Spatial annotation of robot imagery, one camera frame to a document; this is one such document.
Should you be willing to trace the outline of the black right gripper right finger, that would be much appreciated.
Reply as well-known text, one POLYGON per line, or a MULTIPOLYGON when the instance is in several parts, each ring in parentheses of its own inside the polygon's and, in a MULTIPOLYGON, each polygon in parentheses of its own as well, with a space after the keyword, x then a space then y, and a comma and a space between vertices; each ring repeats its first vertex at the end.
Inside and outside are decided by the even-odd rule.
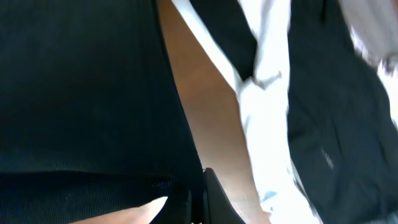
POLYGON ((205 193, 203 195, 203 224, 245 224, 229 201, 215 172, 204 171, 205 193))

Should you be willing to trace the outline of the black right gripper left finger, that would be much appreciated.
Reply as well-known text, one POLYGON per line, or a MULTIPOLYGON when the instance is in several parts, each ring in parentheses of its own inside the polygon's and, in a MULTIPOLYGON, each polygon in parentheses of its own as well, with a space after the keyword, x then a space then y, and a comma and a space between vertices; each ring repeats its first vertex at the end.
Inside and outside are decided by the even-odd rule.
POLYGON ((174 184, 161 211, 150 224, 191 224, 192 195, 180 184, 174 184))

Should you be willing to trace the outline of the black Sydrogen t-shirt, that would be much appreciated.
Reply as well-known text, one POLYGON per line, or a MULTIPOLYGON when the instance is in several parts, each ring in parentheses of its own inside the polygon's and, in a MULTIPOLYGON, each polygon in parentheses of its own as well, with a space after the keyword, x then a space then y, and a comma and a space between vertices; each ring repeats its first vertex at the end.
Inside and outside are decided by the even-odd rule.
POLYGON ((192 195, 200 159, 148 0, 1 1, 1 222, 70 223, 192 195))

